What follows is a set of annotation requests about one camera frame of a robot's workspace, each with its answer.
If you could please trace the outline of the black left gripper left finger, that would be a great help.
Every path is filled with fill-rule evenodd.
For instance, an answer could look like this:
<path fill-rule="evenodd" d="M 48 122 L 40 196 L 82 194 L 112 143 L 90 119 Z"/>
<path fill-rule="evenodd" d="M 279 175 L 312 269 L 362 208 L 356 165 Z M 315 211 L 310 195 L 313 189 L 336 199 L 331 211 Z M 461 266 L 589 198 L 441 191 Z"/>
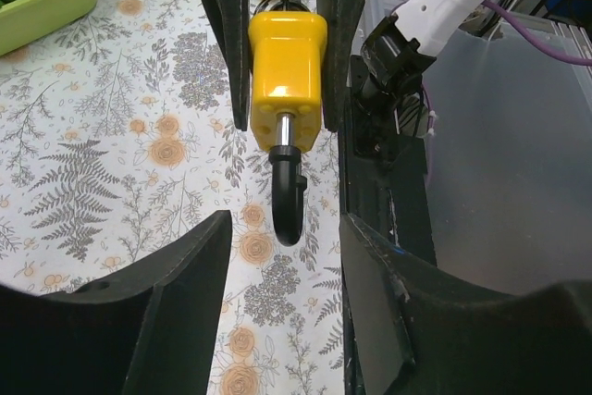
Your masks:
<path fill-rule="evenodd" d="M 5 394 L 204 394 L 231 249 L 217 211 L 73 292 L 1 289 Z"/>

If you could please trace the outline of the small yellow padlock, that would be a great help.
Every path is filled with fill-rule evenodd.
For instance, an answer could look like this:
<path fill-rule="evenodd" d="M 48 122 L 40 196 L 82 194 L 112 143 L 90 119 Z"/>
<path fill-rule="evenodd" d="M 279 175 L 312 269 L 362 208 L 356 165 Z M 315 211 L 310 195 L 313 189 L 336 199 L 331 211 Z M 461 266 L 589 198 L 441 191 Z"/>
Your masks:
<path fill-rule="evenodd" d="M 302 156 L 322 123 L 327 23 L 301 0 L 262 0 L 248 28 L 253 55 L 251 129 L 271 166 L 274 230 L 285 246 L 302 235 Z"/>

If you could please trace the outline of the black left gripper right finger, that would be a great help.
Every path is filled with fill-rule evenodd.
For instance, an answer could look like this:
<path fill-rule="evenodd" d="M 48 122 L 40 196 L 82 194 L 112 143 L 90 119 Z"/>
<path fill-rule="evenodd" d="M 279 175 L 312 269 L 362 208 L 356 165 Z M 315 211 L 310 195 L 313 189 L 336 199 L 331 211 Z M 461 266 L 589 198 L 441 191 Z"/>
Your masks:
<path fill-rule="evenodd" d="M 591 285 L 523 296 L 451 276 L 340 220 L 349 394 L 587 394 Z"/>

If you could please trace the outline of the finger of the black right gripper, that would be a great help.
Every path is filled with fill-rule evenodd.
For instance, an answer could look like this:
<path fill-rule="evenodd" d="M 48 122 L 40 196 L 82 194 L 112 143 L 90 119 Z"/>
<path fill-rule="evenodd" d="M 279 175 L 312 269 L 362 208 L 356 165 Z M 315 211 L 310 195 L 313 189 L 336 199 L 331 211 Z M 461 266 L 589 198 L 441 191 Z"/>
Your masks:
<path fill-rule="evenodd" d="M 322 69 L 324 123 L 336 131 L 347 96 L 352 40 L 364 9 L 364 0 L 316 0 L 317 12 L 327 22 L 327 50 Z"/>
<path fill-rule="evenodd" d="M 202 0 L 217 44 L 228 68 L 234 125 L 248 127 L 250 46 L 247 35 L 249 0 Z"/>

